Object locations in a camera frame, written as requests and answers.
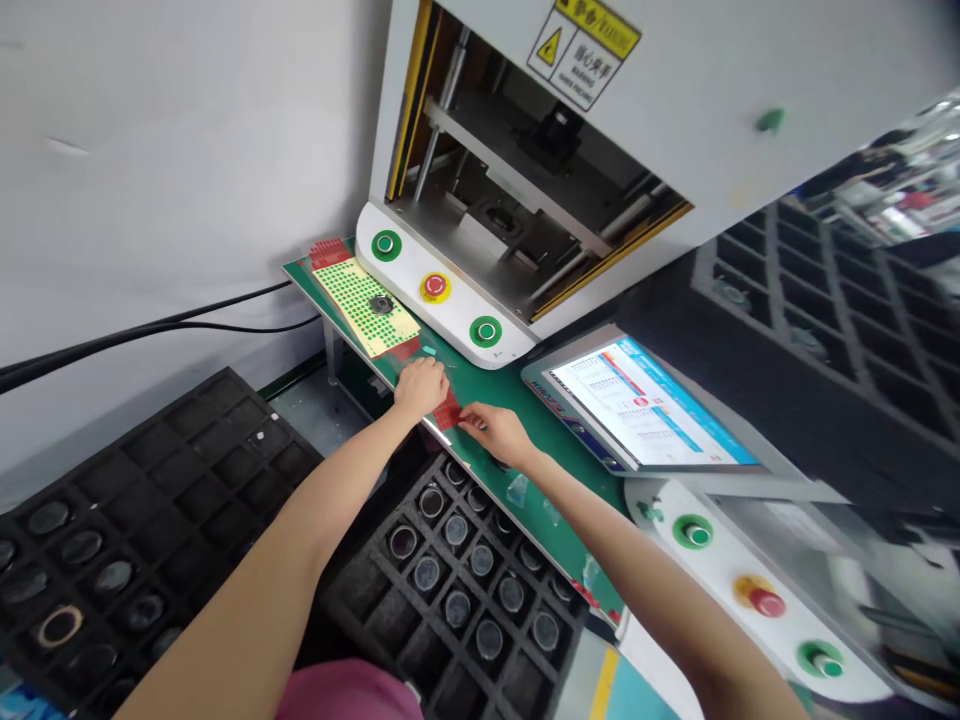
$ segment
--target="pink shirt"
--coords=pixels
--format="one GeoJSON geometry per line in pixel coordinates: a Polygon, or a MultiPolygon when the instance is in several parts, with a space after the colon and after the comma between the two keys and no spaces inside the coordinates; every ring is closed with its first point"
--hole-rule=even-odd
{"type": "Polygon", "coordinates": [[[423,720],[413,691],[363,660],[338,660],[290,676],[277,720],[423,720]]]}

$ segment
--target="machine control panel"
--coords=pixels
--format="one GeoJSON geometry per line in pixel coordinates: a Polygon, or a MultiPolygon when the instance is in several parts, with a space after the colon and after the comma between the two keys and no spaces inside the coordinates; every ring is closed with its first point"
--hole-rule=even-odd
{"type": "Polygon", "coordinates": [[[372,203],[357,221],[356,248],[367,272],[474,365],[496,370],[533,349],[532,336],[372,203]]]}
{"type": "Polygon", "coordinates": [[[793,594],[689,488],[625,488],[634,520],[658,535],[791,679],[840,702],[867,703],[891,687],[793,594]]]}

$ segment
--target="warning triangle sign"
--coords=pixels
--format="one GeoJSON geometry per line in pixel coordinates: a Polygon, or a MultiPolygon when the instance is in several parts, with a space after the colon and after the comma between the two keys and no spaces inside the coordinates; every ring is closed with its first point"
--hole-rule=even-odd
{"type": "Polygon", "coordinates": [[[562,28],[557,28],[557,31],[550,36],[550,38],[540,46],[540,49],[537,50],[537,57],[543,60],[547,65],[553,65],[554,61],[557,59],[557,46],[560,44],[560,30],[562,28]]]}

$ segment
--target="table leg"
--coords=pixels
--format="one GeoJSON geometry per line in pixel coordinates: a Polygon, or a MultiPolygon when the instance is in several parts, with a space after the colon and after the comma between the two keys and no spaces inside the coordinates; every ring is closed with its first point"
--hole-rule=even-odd
{"type": "Polygon", "coordinates": [[[326,315],[323,316],[323,343],[327,355],[327,382],[338,384],[340,363],[343,359],[343,338],[337,332],[336,325],[326,315]]]}

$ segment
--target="red emergency stop button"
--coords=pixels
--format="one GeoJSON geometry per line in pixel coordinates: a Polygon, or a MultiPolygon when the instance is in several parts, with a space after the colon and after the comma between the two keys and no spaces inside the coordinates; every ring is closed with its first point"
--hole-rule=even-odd
{"type": "Polygon", "coordinates": [[[450,278],[440,272],[432,272],[420,282],[420,297],[431,305],[439,305],[450,297],[450,278]]]}
{"type": "Polygon", "coordinates": [[[433,273],[432,275],[427,275],[423,281],[423,291],[427,295],[433,297],[440,297],[443,295],[443,291],[447,289],[447,279],[440,275],[439,273],[433,273]]]}
{"type": "Polygon", "coordinates": [[[781,617],[787,611],[787,604],[782,597],[763,588],[754,588],[747,599],[754,610],[764,617],[781,617]]]}

